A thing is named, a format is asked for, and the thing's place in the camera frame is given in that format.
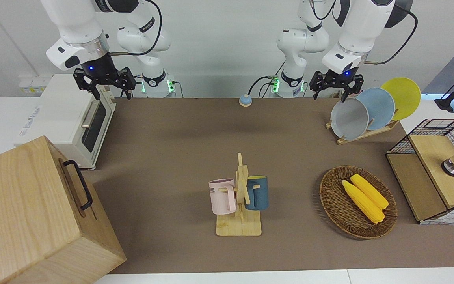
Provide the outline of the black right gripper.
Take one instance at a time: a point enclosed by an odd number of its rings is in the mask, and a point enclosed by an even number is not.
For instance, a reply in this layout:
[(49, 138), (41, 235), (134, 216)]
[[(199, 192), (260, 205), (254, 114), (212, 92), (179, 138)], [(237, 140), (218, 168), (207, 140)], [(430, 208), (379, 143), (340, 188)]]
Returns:
[(137, 82), (134, 75), (128, 67), (118, 70), (112, 61), (110, 53), (101, 56), (99, 59), (90, 60), (81, 64), (81, 68), (76, 68), (73, 73), (77, 81), (79, 90), (89, 92), (95, 99), (100, 99), (99, 91), (96, 85), (122, 86), (121, 95), (126, 98), (133, 97)]

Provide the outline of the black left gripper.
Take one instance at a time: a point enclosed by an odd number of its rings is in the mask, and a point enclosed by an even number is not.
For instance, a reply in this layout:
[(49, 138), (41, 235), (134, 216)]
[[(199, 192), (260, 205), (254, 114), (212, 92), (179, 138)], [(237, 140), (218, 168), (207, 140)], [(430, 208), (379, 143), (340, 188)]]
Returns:
[(328, 70), (326, 73), (316, 71), (310, 80), (310, 90), (313, 92), (313, 99), (317, 99), (319, 93), (326, 88), (343, 88), (342, 103), (349, 95), (360, 92), (364, 83), (362, 74), (357, 74), (358, 68), (352, 68), (343, 73), (335, 73)]

